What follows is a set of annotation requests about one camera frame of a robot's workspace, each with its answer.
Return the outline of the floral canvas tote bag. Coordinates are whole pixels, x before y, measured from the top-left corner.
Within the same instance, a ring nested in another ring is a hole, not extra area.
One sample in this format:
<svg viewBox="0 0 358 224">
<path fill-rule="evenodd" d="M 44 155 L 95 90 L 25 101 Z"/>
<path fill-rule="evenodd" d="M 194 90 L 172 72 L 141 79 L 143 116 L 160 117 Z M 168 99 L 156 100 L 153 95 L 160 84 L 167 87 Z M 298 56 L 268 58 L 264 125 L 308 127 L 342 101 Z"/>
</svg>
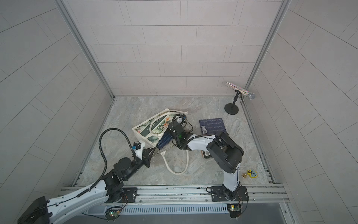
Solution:
<svg viewBox="0 0 358 224">
<path fill-rule="evenodd" d="M 165 131 L 174 117 L 187 115 L 188 112 L 169 110 L 168 108 L 145 120 L 144 122 L 132 128 L 137 140 L 144 147 L 156 147 L 162 139 Z"/>
</svg>

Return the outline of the black marbled thick book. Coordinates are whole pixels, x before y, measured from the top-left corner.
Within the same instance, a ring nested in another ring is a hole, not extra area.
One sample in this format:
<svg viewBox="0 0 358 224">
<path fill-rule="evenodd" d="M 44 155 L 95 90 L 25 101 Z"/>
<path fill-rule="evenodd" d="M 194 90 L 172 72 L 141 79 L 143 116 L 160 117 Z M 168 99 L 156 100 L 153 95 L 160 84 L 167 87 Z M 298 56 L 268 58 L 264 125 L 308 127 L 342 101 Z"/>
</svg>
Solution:
<svg viewBox="0 0 358 224">
<path fill-rule="evenodd" d="M 204 159 L 210 159 L 212 158 L 211 154 L 208 151 L 201 151 L 202 152 L 202 157 Z"/>
</svg>

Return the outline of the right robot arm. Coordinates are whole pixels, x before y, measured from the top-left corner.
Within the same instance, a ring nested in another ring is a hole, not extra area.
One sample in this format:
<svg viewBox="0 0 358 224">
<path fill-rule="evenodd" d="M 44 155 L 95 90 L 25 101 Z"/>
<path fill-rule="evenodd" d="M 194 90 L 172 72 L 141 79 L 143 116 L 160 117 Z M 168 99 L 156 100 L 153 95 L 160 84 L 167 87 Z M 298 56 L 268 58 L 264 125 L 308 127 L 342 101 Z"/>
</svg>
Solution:
<svg viewBox="0 0 358 224">
<path fill-rule="evenodd" d="M 168 125 L 168 130 L 176 147 L 181 150 L 208 152 L 223 170 L 223 184 L 220 187 L 210 187 L 209 192 L 212 196 L 217 197 L 218 201 L 248 201 L 247 188 L 239 181 L 243 149 L 227 133 L 220 132 L 211 136 L 196 135 L 184 129 L 186 123 L 185 115 L 176 114 Z"/>
</svg>

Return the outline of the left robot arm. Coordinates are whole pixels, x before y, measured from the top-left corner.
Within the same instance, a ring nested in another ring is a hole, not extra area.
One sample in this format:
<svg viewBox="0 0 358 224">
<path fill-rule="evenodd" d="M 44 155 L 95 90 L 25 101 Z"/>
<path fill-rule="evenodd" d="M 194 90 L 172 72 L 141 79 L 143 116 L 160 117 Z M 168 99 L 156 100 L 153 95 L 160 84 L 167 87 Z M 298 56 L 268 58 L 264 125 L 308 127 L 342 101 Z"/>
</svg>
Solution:
<svg viewBox="0 0 358 224">
<path fill-rule="evenodd" d="M 99 151 L 104 161 L 104 169 L 100 177 L 92 184 L 77 191 L 47 200 L 40 197 L 32 202 L 25 212 L 18 218 L 19 224 L 63 224 L 80 212 L 103 203 L 119 201 L 123 196 L 124 182 L 128 181 L 141 167 L 150 167 L 155 151 L 154 147 L 145 147 L 145 143 L 129 143 L 133 159 L 120 159 L 110 172 L 107 172 L 108 161 L 102 148 L 102 138 L 113 131 L 106 129 L 98 140 Z"/>
</svg>

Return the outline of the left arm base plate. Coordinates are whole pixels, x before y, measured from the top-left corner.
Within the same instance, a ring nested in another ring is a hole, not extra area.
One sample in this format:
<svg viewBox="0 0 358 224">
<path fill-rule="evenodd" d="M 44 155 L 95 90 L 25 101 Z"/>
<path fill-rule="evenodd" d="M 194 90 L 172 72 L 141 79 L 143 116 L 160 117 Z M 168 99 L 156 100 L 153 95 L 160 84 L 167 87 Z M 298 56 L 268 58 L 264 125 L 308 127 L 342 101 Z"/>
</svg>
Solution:
<svg viewBox="0 0 358 224">
<path fill-rule="evenodd" d="M 111 193 L 107 203 L 134 203 L 136 201 L 138 188 L 124 187 Z"/>
</svg>

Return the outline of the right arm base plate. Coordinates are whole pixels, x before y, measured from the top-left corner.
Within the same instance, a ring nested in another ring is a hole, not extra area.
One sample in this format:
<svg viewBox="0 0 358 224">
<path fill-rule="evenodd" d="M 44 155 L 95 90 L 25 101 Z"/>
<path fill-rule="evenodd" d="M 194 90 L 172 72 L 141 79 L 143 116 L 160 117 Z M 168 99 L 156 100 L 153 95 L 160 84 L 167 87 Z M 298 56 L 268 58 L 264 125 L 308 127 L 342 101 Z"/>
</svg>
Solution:
<svg viewBox="0 0 358 224">
<path fill-rule="evenodd" d="M 210 193 L 213 202 L 247 202 L 249 201 L 249 194 L 245 186 L 239 185 L 236 190 L 230 191 L 222 186 L 211 186 L 207 191 Z"/>
</svg>

